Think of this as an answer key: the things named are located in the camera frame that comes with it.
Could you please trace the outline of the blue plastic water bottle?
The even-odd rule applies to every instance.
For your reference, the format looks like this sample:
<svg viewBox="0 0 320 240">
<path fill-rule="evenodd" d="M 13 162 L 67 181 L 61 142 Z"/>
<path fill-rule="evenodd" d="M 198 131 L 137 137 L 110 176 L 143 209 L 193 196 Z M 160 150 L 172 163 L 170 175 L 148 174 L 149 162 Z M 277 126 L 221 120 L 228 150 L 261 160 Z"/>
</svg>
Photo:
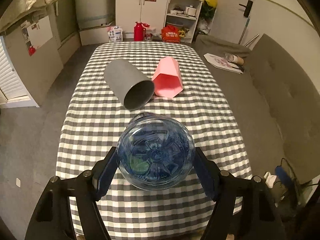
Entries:
<svg viewBox="0 0 320 240">
<path fill-rule="evenodd" d="M 121 134 L 116 152 L 119 170 L 130 184 L 159 191 L 185 180 L 193 166 L 195 144 L 182 123 L 143 112 Z"/>
</svg>

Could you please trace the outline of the grey cylindrical cup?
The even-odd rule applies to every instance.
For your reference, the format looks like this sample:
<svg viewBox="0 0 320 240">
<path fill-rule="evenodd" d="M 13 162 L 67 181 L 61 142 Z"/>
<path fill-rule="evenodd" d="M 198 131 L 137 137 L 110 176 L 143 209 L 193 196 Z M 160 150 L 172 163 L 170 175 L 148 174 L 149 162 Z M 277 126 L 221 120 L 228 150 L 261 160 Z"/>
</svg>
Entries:
<svg viewBox="0 0 320 240">
<path fill-rule="evenodd" d="M 125 59 L 106 65 L 104 79 L 125 109 L 134 111 L 152 98 L 155 85 L 150 78 Z"/>
</svg>

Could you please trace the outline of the brown paper cup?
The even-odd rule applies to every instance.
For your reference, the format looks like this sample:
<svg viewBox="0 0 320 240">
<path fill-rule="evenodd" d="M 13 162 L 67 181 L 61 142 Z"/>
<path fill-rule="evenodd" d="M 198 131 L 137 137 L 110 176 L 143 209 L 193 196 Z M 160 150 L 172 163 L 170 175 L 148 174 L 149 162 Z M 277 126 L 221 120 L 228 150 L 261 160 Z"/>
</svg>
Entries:
<svg viewBox="0 0 320 240">
<path fill-rule="evenodd" d="M 237 64 L 239 66 L 244 64 L 244 59 L 234 54 L 225 53 L 225 58 L 228 62 Z"/>
</svg>

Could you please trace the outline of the pink hexagonal cup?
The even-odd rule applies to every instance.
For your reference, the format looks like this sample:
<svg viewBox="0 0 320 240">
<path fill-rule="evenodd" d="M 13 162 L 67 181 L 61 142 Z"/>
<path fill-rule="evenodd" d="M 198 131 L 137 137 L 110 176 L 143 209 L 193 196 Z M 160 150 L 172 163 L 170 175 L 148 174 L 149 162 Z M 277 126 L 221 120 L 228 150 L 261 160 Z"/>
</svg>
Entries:
<svg viewBox="0 0 320 240">
<path fill-rule="evenodd" d="M 173 57 L 162 58 L 151 79 L 155 94 L 164 98 L 174 98 L 183 90 L 180 67 Z"/>
</svg>

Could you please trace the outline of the grey white checkered tablecloth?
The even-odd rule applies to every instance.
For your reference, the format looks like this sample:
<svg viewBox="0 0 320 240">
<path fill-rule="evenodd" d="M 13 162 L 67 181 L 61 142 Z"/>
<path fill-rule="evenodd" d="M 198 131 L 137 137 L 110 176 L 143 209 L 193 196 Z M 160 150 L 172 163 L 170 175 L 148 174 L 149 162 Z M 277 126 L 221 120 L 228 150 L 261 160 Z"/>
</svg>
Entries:
<svg viewBox="0 0 320 240">
<path fill-rule="evenodd" d="M 76 85 L 61 130 L 56 174 L 73 178 L 90 170 L 117 144 L 136 111 L 123 107 L 104 80 L 115 59 L 125 59 L 152 77 L 160 59 L 178 61 L 183 90 L 172 99 L 154 97 L 143 108 L 171 117 L 189 130 L 208 159 L 232 175 L 252 171 L 243 138 L 229 104 L 193 48 L 163 42 L 120 42 L 99 46 Z M 98 209 L 112 239 L 161 239 L 203 230 L 214 208 L 194 171 L 175 187 L 143 191 L 116 172 Z"/>
</svg>

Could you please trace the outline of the grey fabric sofa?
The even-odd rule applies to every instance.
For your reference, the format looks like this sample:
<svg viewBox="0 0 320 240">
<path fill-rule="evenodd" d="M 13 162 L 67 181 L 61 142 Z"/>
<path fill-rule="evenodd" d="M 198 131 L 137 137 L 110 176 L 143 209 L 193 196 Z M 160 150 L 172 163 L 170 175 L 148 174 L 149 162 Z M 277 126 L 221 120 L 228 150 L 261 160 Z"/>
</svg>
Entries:
<svg viewBox="0 0 320 240">
<path fill-rule="evenodd" d="M 274 171 L 286 159 L 302 184 L 319 175 L 319 93 L 296 60 L 263 35 L 254 48 L 199 35 L 200 56 L 244 59 L 236 74 L 208 66 L 225 95 L 244 140 L 253 174 Z"/>
</svg>

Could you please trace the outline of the white louvered wardrobe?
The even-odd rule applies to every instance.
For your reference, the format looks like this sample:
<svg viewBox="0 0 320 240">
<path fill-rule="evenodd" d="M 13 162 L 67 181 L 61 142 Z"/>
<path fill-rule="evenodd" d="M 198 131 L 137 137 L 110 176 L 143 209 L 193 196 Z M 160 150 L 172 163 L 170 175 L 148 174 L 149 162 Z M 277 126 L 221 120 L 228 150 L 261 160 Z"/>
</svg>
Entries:
<svg viewBox="0 0 320 240">
<path fill-rule="evenodd" d="M 51 5 L 46 9 L 44 19 L 49 22 L 52 37 L 36 49 L 33 55 L 29 55 L 21 28 L 21 24 L 27 19 L 25 17 L 7 29 L 4 43 L 13 67 L 28 95 L 38 106 L 41 106 L 52 84 L 63 70 L 63 62 L 58 51 L 61 40 L 54 7 Z"/>
</svg>

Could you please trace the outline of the white paper booklet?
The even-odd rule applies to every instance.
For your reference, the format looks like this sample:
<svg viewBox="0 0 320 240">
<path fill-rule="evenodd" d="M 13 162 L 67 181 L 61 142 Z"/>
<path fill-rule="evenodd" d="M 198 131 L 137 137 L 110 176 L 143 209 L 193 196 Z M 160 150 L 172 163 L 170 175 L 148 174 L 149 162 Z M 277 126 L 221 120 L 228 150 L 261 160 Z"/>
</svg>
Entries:
<svg viewBox="0 0 320 240">
<path fill-rule="evenodd" d="M 234 63 L 231 63 L 227 61 L 223 57 L 219 57 L 210 53 L 204 54 L 204 58 L 208 63 L 210 63 L 215 68 L 221 69 L 221 70 L 227 70 L 229 72 L 234 72 L 238 74 L 242 74 L 243 71 L 240 69 L 240 67 Z"/>
</svg>

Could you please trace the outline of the white detergent refill pouch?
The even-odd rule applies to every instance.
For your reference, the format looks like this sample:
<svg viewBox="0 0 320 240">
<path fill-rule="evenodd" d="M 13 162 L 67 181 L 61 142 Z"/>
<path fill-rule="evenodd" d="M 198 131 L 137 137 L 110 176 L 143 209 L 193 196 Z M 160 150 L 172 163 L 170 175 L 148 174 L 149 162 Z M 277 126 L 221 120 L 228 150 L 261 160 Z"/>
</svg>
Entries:
<svg viewBox="0 0 320 240">
<path fill-rule="evenodd" d="M 119 26 L 113 26 L 108 31 L 109 42 L 123 42 L 123 30 Z"/>
</svg>

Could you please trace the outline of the white entrance door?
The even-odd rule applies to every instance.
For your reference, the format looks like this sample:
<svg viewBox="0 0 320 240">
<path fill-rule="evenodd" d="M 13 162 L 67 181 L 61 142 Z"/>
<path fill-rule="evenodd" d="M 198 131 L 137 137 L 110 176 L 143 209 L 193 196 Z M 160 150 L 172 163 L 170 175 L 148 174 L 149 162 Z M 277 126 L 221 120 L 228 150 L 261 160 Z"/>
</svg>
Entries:
<svg viewBox="0 0 320 240">
<path fill-rule="evenodd" d="M 217 0 L 210 35 L 238 43 L 247 22 L 244 12 L 248 1 L 255 0 Z"/>
</svg>

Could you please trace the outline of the white cartoon pattern bag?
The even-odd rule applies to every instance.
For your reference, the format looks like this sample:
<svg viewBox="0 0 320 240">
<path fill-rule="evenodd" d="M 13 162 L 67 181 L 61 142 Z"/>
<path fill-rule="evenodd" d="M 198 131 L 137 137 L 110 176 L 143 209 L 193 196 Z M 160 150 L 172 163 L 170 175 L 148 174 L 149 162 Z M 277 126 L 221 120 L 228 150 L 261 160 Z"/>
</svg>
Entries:
<svg viewBox="0 0 320 240">
<path fill-rule="evenodd" d="M 148 28 L 145 30 L 144 40 L 145 41 L 152 41 L 154 36 L 156 35 L 156 29 L 155 28 Z"/>
</svg>

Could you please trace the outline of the orange red shopping bag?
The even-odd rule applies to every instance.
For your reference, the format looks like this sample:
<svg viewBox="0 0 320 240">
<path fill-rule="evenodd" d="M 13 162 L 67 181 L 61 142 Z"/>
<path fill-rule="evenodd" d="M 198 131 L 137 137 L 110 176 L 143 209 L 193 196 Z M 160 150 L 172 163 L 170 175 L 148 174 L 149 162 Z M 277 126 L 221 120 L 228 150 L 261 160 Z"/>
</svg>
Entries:
<svg viewBox="0 0 320 240">
<path fill-rule="evenodd" d="M 180 36 L 178 29 L 173 25 L 167 25 L 161 30 L 161 37 L 163 42 L 180 43 Z"/>
</svg>

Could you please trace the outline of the white rice cooker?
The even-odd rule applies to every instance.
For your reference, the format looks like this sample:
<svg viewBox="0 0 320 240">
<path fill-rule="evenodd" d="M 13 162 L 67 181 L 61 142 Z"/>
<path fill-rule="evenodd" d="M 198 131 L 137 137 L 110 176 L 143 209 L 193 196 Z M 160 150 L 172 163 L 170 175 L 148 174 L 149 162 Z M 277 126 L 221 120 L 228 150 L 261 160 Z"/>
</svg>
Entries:
<svg viewBox="0 0 320 240">
<path fill-rule="evenodd" d="M 192 5 L 185 7 L 184 13 L 185 13 L 187 16 L 196 17 L 196 12 L 197 12 L 196 8 L 193 7 Z"/>
</svg>

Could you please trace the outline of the white quilted jacket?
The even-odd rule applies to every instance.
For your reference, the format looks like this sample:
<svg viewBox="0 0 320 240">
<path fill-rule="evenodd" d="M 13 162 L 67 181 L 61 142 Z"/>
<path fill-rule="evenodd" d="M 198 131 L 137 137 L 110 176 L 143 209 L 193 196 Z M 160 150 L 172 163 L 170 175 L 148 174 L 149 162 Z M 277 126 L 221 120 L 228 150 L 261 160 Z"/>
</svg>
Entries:
<svg viewBox="0 0 320 240">
<path fill-rule="evenodd" d="M 46 9 L 58 0 L 13 0 L 1 16 L 1 32 L 32 12 Z"/>
</svg>

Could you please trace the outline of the white kitchen base cabinet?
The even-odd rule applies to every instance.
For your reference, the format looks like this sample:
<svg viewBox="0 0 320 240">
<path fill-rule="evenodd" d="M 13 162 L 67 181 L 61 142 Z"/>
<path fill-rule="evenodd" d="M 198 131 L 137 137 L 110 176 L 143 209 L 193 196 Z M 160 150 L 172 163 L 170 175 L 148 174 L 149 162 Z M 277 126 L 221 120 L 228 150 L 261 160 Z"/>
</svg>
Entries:
<svg viewBox="0 0 320 240">
<path fill-rule="evenodd" d="M 146 23 L 156 35 L 165 26 L 169 0 L 116 0 L 116 25 L 125 39 L 133 39 L 136 22 Z"/>
</svg>

